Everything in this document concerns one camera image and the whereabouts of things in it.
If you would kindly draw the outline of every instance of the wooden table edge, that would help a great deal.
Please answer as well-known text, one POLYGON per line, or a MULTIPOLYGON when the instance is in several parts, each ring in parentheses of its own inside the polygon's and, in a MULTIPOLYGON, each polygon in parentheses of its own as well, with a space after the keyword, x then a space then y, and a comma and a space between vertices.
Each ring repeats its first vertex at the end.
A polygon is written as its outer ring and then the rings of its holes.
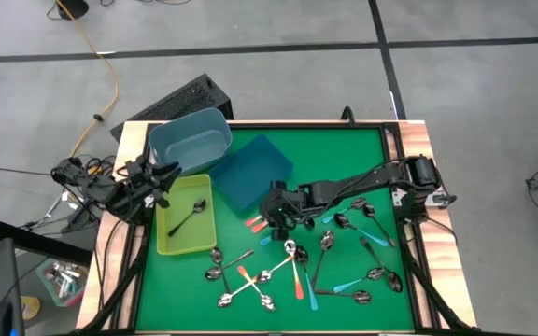
MULTIPOLYGON (((431 141, 427 132, 427 127, 424 120, 357 120, 357 123, 376 123, 376 122, 397 122, 400 127, 401 137, 403 140, 403 149, 405 155, 423 154, 427 157, 433 157, 431 141)), ((116 158, 116 166, 114 172, 117 171, 126 161, 134 160, 142 154, 145 147, 147 127, 151 123, 166 123, 166 121, 126 121, 123 127, 123 133, 118 148, 116 158)), ((229 124, 298 124, 298 123, 313 123, 313 124, 346 124, 347 120, 229 120, 229 124)), ((447 210, 430 210, 431 217, 441 221, 451 228, 451 222, 447 210)), ((103 251, 107 237, 111 228, 116 223, 117 219, 109 213, 104 213, 99 232, 96 240, 96 250, 99 253, 100 261, 103 260, 103 251)), ((423 224, 421 232, 425 241, 425 250, 427 259, 430 264, 430 273, 433 285, 440 292, 447 304, 452 308, 458 317, 467 324, 474 326, 475 318, 473 307, 470 301, 468 288, 464 280, 464 274, 460 263, 460 255, 458 249, 453 245, 453 238, 446 236, 441 232, 436 231, 434 227, 423 224), (442 256, 441 250, 445 247, 445 254, 442 256), (453 279, 453 286, 446 284, 441 286, 441 282, 445 282, 449 278, 449 272, 455 273, 457 276, 453 279)), ((134 240, 134 258, 135 252, 140 243, 140 235, 136 235, 134 240)), ((118 276, 120 271, 121 258, 123 249, 126 244, 127 226, 120 224, 115 232, 109 248, 108 262, 106 269, 106 280, 104 283, 104 294, 106 297, 113 291, 118 284, 118 276)), ((418 303, 420 307, 421 320, 423 325, 428 327, 430 322, 429 311, 427 309, 426 297, 424 291, 415 280, 418 303)), ((124 295, 123 305, 120 314, 120 328, 125 328, 128 325, 128 316, 132 305, 132 296, 134 291, 134 281, 126 290, 124 295)), ((84 291, 84 296, 78 314, 77 328, 81 328, 88 324, 96 315, 99 302, 99 283, 96 275, 96 264, 94 258, 89 269, 89 277, 84 291)))

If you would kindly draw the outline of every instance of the spoon head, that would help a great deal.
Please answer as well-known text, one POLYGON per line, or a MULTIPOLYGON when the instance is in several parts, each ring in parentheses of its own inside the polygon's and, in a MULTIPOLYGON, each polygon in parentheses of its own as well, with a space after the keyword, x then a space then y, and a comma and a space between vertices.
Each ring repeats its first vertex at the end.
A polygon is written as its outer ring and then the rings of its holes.
POLYGON ((334 240, 335 236, 333 235, 332 231, 326 231, 325 233, 323 233, 319 241, 319 244, 321 245, 321 250, 329 251, 333 246, 334 240))
POLYGON ((300 245, 296 246, 296 253, 294 254, 294 258, 303 264, 303 266, 306 266, 306 263, 308 262, 308 252, 306 252, 306 249, 300 245))
POLYGON ((271 280, 271 272, 269 271, 262 271, 259 275, 257 275, 257 284, 266 284, 271 280))
POLYGON ((343 214, 333 215, 333 220, 335 220, 335 224, 342 229, 348 228, 350 226, 350 221, 347 220, 347 217, 343 214))
POLYGON ((398 275, 396 272, 388 273, 388 285, 389 288, 394 292, 402 293, 402 279, 400 279, 400 275, 398 275))
POLYGON ((365 216, 370 217, 370 218, 375 216, 375 208, 369 203, 365 204, 362 207, 362 212, 364 213, 365 216))
POLYGON ((214 266, 206 270, 205 278, 207 280, 217 280, 221 277, 221 273, 222 273, 221 268, 214 266))
POLYGON ((315 219, 313 218, 309 218, 305 223, 304 223, 304 227, 309 230, 309 231, 312 231, 313 229, 315 229, 315 219))
POLYGON ((273 299, 269 295, 261 295, 261 304, 269 312, 273 312, 276 309, 276 305, 273 303, 273 299))
POLYGON ((372 297, 366 290, 357 290, 352 293, 352 298, 358 304, 367 304, 371 301, 372 297))
POLYGON ((284 249, 286 250, 286 253, 294 257, 294 253, 296 252, 296 243, 292 239, 288 239, 284 243, 284 249))
POLYGON ((352 209, 362 209, 365 204, 367 204, 366 199, 364 197, 359 197, 356 200, 352 201, 350 207, 352 209))
POLYGON ((367 274, 366 277, 370 280, 379 280, 381 279, 381 276, 383 276, 383 273, 385 270, 381 267, 376 267, 371 269, 367 274))
POLYGON ((192 210, 196 213, 200 213, 205 210, 205 207, 206 207, 206 199, 200 199, 196 201, 192 210))
POLYGON ((230 303, 232 303, 232 295, 228 293, 221 295, 219 300, 217 300, 217 306, 219 308, 227 307, 230 303))
POLYGON ((215 263, 223 262, 223 252, 221 252, 219 247, 213 247, 211 249, 211 260, 215 263))

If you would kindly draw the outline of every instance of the green table surface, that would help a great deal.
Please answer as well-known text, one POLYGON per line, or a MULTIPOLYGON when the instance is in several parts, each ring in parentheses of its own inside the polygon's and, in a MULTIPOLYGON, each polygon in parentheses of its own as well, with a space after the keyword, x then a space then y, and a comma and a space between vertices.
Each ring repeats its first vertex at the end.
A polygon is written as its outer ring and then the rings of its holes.
MULTIPOLYGON (((264 134, 294 164, 289 189, 298 184, 317 180, 339 180, 367 171, 384 160, 381 138, 377 130, 233 130, 231 152, 245 145, 259 134, 264 134)), ((387 189, 362 194, 376 210, 376 217, 385 230, 398 243, 395 230, 391 196, 387 189)), ((325 216, 350 204, 344 200, 325 216)), ((250 248, 254 254, 225 271, 231 290, 246 283, 236 266, 243 265, 250 276, 269 270, 287 257, 282 242, 261 246, 259 241, 269 234, 265 229, 252 233, 244 222, 259 214, 258 207, 242 214, 231 210, 217 190, 213 190, 218 247, 229 262, 250 248)), ((347 212, 350 222, 362 230, 382 237, 372 220, 361 211, 347 212)), ((377 263, 359 242, 360 234, 336 228, 332 223, 323 224, 316 219, 313 231, 299 226, 290 237, 308 251, 309 277, 318 263, 319 237, 326 230, 335 233, 335 244, 328 251, 321 265, 317 288, 332 290, 363 277, 377 263)), ((182 256, 161 256, 157 253, 156 228, 152 230, 147 267, 143 282, 136 321, 139 331, 360 331, 360 330, 413 330, 412 314, 404 277, 404 266, 398 248, 373 244, 385 264, 403 279, 402 293, 391 291, 385 276, 377 281, 364 280, 345 292, 367 290, 373 297, 366 305, 359 305, 351 298, 317 296, 319 309, 312 311, 304 269, 298 273, 304 289, 304 299, 294 294, 291 263, 275 271, 270 283, 260 285, 264 294, 273 297, 276 310, 267 312, 260 303, 259 294, 249 287, 234 297, 230 306, 217 307, 223 294, 221 280, 205 279, 205 271, 214 266, 209 251, 182 256)))

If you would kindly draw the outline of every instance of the black box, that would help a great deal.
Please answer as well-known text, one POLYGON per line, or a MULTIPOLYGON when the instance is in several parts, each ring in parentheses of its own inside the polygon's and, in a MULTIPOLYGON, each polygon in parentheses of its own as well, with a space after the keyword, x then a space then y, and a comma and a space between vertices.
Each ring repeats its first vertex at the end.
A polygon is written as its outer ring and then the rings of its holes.
MULTIPOLYGON (((230 97, 207 74, 202 74, 126 121, 177 119, 208 107, 217 108, 226 120, 234 120, 230 97)), ((122 131, 123 123, 110 132, 119 142, 122 131)))

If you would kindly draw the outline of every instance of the gray floor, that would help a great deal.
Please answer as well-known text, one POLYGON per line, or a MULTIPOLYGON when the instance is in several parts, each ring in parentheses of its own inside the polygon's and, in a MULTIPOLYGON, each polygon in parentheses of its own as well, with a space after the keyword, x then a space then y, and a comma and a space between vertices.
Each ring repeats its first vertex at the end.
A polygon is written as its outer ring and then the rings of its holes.
MULTIPOLYGON (((100 50, 376 41, 361 0, 89 3, 80 22, 100 50)), ((70 22, 45 17, 51 4, 0 0, 0 55, 88 51, 70 22)), ((538 1, 378 4, 389 41, 538 36, 538 1)), ((538 334, 538 212, 524 188, 538 169, 538 45, 394 49, 391 56, 407 117, 427 120, 444 179, 459 196, 450 213, 479 326, 538 334)), ((112 63, 120 100, 81 153, 113 154, 111 127, 202 73, 232 98, 237 119, 335 119, 344 105, 359 119, 394 119, 376 49, 112 63)), ((99 61, 0 63, 0 166, 47 172, 106 104, 111 85, 99 61)), ((40 217, 58 191, 46 177, 0 173, 0 219, 40 217)), ((94 231, 63 239, 92 247, 94 231)), ((39 260, 22 255, 20 272, 39 260)), ((29 334, 72 328, 77 308, 53 307, 33 274, 21 286, 43 300, 29 334)))

